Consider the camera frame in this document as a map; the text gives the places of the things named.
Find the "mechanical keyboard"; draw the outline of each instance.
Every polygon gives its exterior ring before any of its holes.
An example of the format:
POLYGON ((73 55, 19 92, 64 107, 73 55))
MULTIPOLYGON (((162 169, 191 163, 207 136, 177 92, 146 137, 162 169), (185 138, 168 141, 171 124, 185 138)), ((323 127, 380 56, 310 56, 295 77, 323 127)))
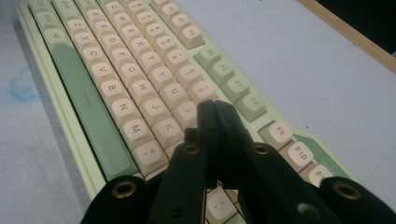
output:
MULTIPOLYGON (((308 183, 356 177, 315 136, 291 127, 169 0, 29 0, 16 6, 37 66, 93 198, 110 179, 164 171, 204 100, 235 105, 253 141, 308 183)), ((208 223, 244 223, 236 190, 207 194, 208 223)))

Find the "green spacebar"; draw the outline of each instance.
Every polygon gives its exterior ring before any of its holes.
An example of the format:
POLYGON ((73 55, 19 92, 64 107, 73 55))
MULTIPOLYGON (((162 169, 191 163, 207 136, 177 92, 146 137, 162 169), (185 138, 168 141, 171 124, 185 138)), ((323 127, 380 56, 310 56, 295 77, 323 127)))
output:
POLYGON ((107 180, 138 172, 77 51, 64 43, 51 55, 107 180))

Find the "green keycap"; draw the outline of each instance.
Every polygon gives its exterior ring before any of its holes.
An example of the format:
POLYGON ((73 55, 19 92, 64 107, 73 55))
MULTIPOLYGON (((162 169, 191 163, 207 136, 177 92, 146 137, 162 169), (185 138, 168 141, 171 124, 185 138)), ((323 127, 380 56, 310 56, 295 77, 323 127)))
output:
POLYGON ((266 112, 265 100, 259 94, 249 93, 235 104, 247 121, 253 121, 266 112))
POLYGON ((233 103, 249 93, 248 81, 245 78, 237 75, 226 81, 221 86, 221 89, 228 99, 233 103))
POLYGON ((216 82, 218 86, 221 86, 225 81, 234 76, 233 64, 221 59, 216 62, 207 70, 207 73, 216 82))
POLYGON ((72 46, 67 34, 59 28, 50 28, 43 32, 49 51, 52 51, 54 46, 59 43, 66 43, 72 46))
POLYGON ((221 59, 219 50, 210 45, 202 48, 194 57, 205 70, 221 59))
POLYGON ((138 172, 128 148, 76 49, 56 44, 51 53, 107 180, 138 172))
POLYGON ((39 11, 53 11, 49 0, 29 0, 29 7, 36 14, 39 11))
POLYGON ((59 17, 63 22, 68 22, 73 19, 82 20, 83 17, 79 13, 74 1, 72 0, 52 0, 59 17))

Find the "cream keycap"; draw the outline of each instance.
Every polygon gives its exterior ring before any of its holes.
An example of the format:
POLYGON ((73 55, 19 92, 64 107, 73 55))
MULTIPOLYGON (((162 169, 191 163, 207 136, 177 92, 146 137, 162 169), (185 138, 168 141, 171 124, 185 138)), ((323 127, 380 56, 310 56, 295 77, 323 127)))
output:
POLYGON ((179 13, 180 11, 175 3, 168 3, 161 8, 161 10, 158 12, 158 15, 166 24, 169 24, 169 21, 179 13))
POLYGON ((154 69, 148 74, 148 80, 150 80, 156 91, 161 91, 164 87, 176 82, 169 68, 165 66, 154 69))
POLYGON ((197 123, 197 105, 193 101, 187 101, 172 110, 181 129, 192 128, 197 123))
POLYGON ((180 49, 174 49, 163 57, 163 62, 175 74, 182 66, 189 64, 187 55, 180 49))
POLYGON ((119 70, 119 76, 126 87, 132 85, 132 83, 147 79, 142 69, 137 63, 127 63, 119 70))
POLYGON ((110 107, 114 101, 129 98, 128 92, 117 79, 110 79, 100 85, 99 93, 105 101, 107 107, 110 107))
POLYGON ((132 155, 144 177, 169 162, 158 142, 155 140, 135 148, 132 151, 132 155))
POLYGON ((151 130, 162 148, 167 148, 184 137, 183 131, 174 118, 164 119, 154 124, 151 130))
POLYGON ((194 25, 184 28, 178 39, 186 49, 194 49, 205 43, 201 30, 194 25))
POLYGON ((128 45, 128 49, 132 52, 136 59, 142 56, 144 53, 153 51, 152 46, 145 37, 138 37, 132 40, 128 45))
POLYGON ((212 85, 210 85, 206 80, 195 83, 188 89, 187 93, 197 105, 202 101, 218 98, 212 85))
POLYGON ((181 67, 175 74, 175 78, 185 90, 203 80, 199 69, 193 64, 187 64, 181 67))
POLYGON ((272 122, 259 131, 259 136, 265 143, 280 150, 293 137, 293 132, 282 120, 272 122))
POLYGON ((322 179, 332 177, 333 174, 324 165, 310 163, 300 172, 300 176, 306 182, 314 185, 315 187, 319 187, 322 179))
POLYGON ((158 97, 158 93, 147 79, 134 82, 128 92, 137 106, 141 106, 147 100, 158 97))
POLYGON ((143 119, 133 119, 126 122, 120 128, 120 132, 131 152, 136 147, 139 147, 150 140, 154 140, 154 135, 143 119))
POLYGON ((152 46, 161 58, 165 57, 170 51, 177 49, 175 40, 169 35, 159 37, 152 46))
POLYGON ((160 91, 160 96, 170 110, 190 100, 179 83, 172 83, 160 91))
POLYGON ((100 86, 104 81, 110 79, 119 79, 110 62, 95 63, 89 72, 96 86, 100 86))
POLYGON ((164 66, 163 60, 155 51, 142 54, 137 62, 146 74, 149 74, 152 70, 160 66, 164 66))
POLYGON ((140 32, 139 28, 136 25, 127 25, 124 26, 120 31, 120 36, 124 43, 130 43, 134 39, 138 37, 143 37, 142 33, 140 32))
POLYGON ((149 127, 163 119, 167 119, 172 116, 168 107, 166 107, 166 105, 163 103, 163 100, 160 98, 147 100, 145 103, 139 106, 139 110, 148 123, 149 127))
POLYGON ((142 118, 142 115, 130 98, 123 98, 115 101, 108 110, 118 128, 129 120, 142 118))
POLYGON ((236 208, 221 187, 207 193, 206 218, 210 224, 220 224, 236 214, 236 208))
POLYGON ((111 63, 117 71, 120 71, 121 67, 127 63, 134 63, 134 57, 127 48, 118 48, 111 50, 108 55, 111 63))
POLYGON ((141 1, 130 1, 126 8, 126 12, 131 16, 131 18, 135 18, 138 14, 144 11, 146 11, 146 7, 141 1))
POLYGON ((157 13, 165 6, 166 4, 169 4, 169 0, 152 0, 149 4, 156 11, 157 13))
POLYGON ((159 23, 154 22, 146 27, 143 35, 150 44, 153 44, 159 37, 165 35, 165 30, 159 23))
POLYGON ((121 31, 124 26, 134 24, 131 17, 128 14, 126 14, 125 12, 121 12, 121 13, 114 15, 110 21, 111 21, 111 24, 113 24, 114 28, 116 28, 117 31, 121 31))
POLYGON ((296 171, 300 172, 314 159, 314 154, 302 142, 290 142, 279 151, 279 154, 296 171))
POLYGON ((178 14, 168 24, 171 31, 178 36, 180 32, 191 26, 190 19, 185 14, 178 14))

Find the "white desk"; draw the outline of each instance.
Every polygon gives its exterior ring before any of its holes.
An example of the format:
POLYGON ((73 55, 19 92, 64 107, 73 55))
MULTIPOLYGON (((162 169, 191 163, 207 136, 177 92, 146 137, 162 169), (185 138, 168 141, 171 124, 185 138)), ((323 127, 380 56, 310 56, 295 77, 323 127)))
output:
MULTIPOLYGON (((89 204, 14 5, 0 0, 0 222, 76 223, 89 204)), ((396 76, 293 0, 178 0, 291 125, 396 210, 396 76)))

